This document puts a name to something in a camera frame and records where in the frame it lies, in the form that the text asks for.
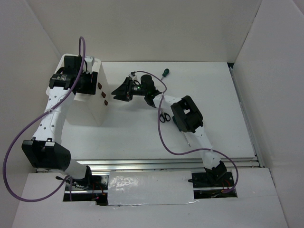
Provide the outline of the white drawer cabinet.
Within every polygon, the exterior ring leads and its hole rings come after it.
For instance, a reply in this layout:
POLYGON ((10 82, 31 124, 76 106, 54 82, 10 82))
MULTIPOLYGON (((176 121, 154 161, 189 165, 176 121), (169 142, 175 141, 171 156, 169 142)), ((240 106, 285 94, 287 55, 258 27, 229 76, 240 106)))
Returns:
POLYGON ((66 115, 66 121, 71 125, 100 126, 105 120, 111 96, 100 59, 95 58, 93 71, 98 73, 96 93, 76 93, 66 115))

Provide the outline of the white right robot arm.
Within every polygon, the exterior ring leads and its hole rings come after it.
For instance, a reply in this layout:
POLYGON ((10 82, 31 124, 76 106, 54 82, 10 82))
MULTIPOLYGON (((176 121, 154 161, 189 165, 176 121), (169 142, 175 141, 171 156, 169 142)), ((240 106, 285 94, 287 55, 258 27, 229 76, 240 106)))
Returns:
POLYGON ((158 115, 163 115, 161 105, 172 110, 172 119, 178 130, 182 133, 192 133, 199 143, 198 151, 203 160, 204 169, 207 173, 207 181, 212 186, 218 186, 227 172, 224 162, 221 160, 220 153, 212 149, 211 143, 206 136, 203 116, 190 96, 176 98, 165 95, 156 89, 152 76, 145 74, 138 82, 135 73, 132 72, 124 82, 111 94, 114 99, 129 102, 133 96, 143 96, 146 103, 158 108, 158 115))

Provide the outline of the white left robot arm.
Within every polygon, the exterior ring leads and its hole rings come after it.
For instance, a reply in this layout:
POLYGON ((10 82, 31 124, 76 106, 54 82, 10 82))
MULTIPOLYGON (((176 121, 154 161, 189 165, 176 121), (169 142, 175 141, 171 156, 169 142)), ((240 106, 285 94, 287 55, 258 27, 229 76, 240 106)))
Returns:
POLYGON ((69 175, 73 185, 84 190, 93 186, 91 169, 71 158, 61 145, 66 116, 77 93, 95 95, 98 73, 93 71, 94 57, 63 56, 63 66, 50 78, 46 115, 31 140, 22 150, 34 168, 57 170, 69 175))

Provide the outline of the short green screwdriver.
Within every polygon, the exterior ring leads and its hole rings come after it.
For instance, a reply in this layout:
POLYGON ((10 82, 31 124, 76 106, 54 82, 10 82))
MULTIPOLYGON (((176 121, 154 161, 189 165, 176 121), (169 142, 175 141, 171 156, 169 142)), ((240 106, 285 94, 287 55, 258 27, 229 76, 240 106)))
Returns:
POLYGON ((165 77, 167 77, 169 73, 170 73, 170 70, 168 68, 166 68, 164 70, 164 72, 162 73, 162 79, 165 78, 165 77))

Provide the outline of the long green screwdriver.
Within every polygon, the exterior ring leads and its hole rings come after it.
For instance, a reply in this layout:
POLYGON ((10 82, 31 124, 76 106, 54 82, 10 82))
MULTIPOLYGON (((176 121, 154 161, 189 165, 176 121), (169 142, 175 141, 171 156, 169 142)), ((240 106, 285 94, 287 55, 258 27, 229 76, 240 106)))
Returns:
POLYGON ((182 135, 183 135, 184 139, 186 140, 188 146, 191 147, 190 142, 188 141, 188 139, 187 139, 185 133, 184 133, 184 132, 182 131, 182 129, 178 126, 177 121, 176 121, 176 119, 175 119, 175 116, 172 117, 172 120, 173 120, 174 124, 177 126, 179 132, 182 133, 182 135))

